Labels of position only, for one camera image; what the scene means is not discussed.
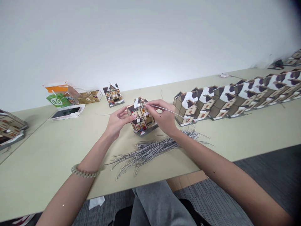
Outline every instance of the white wall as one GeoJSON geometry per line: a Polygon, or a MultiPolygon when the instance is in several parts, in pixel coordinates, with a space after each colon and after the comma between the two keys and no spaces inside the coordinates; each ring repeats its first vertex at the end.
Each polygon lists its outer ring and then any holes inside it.
{"type": "Polygon", "coordinates": [[[50,104],[45,83],[122,92],[289,56],[301,35],[284,2],[1,1],[0,108],[50,104]]]}

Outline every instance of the bracelet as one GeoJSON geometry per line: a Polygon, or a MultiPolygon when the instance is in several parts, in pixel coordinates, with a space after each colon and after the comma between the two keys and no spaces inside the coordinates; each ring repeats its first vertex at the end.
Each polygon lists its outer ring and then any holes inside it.
{"type": "Polygon", "coordinates": [[[100,169],[96,173],[88,173],[85,171],[80,171],[77,169],[78,165],[79,164],[76,164],[71,168],[71,172],[75,175],[79,175],[80,177],[85,177],[85,178],[94,178],[100,174],[100,169]]]}

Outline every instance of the gray carpet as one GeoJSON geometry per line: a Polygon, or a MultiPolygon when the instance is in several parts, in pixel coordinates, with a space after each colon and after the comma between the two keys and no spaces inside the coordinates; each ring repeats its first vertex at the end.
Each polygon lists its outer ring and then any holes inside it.
{"type": "MultiPolygon", "coordinates": [[[[298,206],[301,145],[293,146],[235,162],[247,172],[289,214],[298,206]]],[[[252,225],[240,206],[212,180],[176,191],[178,198],[191,201],[194,208],[212,225],[252,225]]],[[[108,225],[120,209],[134,201],[132,190],[105,196],[105,203],[88,210],[86,201],[74,226],[108,225]]]]}

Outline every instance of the green package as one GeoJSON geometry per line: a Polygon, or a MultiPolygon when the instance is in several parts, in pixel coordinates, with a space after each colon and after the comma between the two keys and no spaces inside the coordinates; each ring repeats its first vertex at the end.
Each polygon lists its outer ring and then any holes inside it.
{"type": "Polygon", "coordinates": [[[46,97],[46,99],[49,100],[50,103],[52,103],[55,107],[67,107],[71,105],[62,93],[57,95],[51,94],[50,96],[46,97]]]}

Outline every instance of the phone screen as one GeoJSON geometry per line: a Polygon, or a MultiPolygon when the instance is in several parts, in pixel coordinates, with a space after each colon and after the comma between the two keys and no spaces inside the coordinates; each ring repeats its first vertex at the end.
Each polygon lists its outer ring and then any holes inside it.
{"type": "Polygon", "coordinates": [[[71,113],[78,112],[79,109],[80,109],[80,107],[72,108],[72,109],[68,109],[68,110],[58,111],[57,113],[54,114],[54,116],[52,116],[52,118],[57,118],[57,117],[62,117],[62,116],[70,115],[71,113]]]}

